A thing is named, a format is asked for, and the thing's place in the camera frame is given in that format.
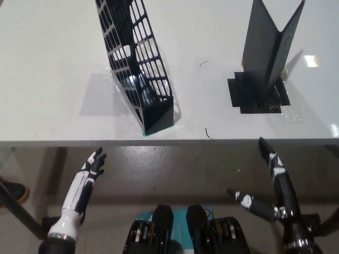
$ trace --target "black shoe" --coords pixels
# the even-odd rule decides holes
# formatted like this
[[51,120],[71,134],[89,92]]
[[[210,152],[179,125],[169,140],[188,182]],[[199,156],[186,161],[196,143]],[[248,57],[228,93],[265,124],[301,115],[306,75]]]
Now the black shoe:
[[[2,184],[9,193],[17,200],[19,204],[25,202],[30,196],[30,189],[19,183],[13,183],[0,178],[0,184]],[[5,206],[0,201],[0,208],[4,208]]]

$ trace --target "robotic hand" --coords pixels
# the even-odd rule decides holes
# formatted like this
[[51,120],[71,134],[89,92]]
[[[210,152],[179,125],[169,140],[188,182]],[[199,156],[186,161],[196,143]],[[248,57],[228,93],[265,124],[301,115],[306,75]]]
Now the robotic hand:
[[106,154],[100,155],[98,148],[76,174],[65,198],[61,218],[49,230],[47,239],[42,242],[39,254],[74,254],[77,229],[84,222],[86,207],[91,198],[94,183],[99,175]]
[[279,220],[284,226],[283,243],[286,253],[322,253],[314,243],[319,216],[301,214],[291,179],[278,154],[263,138],[259,139],[259,148],[273,180],[276,206],[233,189],[228,189],[227,192],[249,212],[268,221]]

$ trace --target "black plastic holder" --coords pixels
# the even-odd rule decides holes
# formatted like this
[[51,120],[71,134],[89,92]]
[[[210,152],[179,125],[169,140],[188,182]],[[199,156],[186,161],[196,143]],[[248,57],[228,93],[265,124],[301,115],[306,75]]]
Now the black plastic holder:
[[243,72],[228,79],[233,107],[243,114],[281,113],[290,105],[281,74],[304,7],[302,0],[282,32],[262,0],[253,0],[243,54]]
[[112,74],[145,134],[172,126],[172,89],[143,1],[95,2]]
[[44,240],[51,226],[53,226],[60,217],[44,217],[42,224],[37,222],[25,208],[20,205],[16,199],[0,182],[0,201],[1,203],[38,239]]

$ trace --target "white robotic forearm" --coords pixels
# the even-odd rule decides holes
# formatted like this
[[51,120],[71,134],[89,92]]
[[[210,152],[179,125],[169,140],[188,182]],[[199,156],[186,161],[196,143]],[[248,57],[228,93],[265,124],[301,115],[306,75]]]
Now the white robotic forearm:
[[92,153],[74,177],[61,210],[61,218],[49,230],[49,238],[62,238],[76,242],[77,229],[85,219],[86,207],[95,180],[103,174],[103,169],[100,167],[104,165],[106,154],[99,156],[101,152],[102,148],[98,148]]

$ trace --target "white table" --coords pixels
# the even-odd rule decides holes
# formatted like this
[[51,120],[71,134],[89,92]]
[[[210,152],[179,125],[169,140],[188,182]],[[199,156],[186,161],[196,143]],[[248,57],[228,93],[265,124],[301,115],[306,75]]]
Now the white table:
[[[241,71],[251,0],[144,2],[173,87],[175,125],[142,135],[111,77],[94,0],[4,0],[0,146],[220,143],[260,136],[339,143],[337,0],[306,1],[287,60],[291,106],[282,114],[240,114],[231,105],[227,78]],[[264,2],[283,29],[300,0]]]

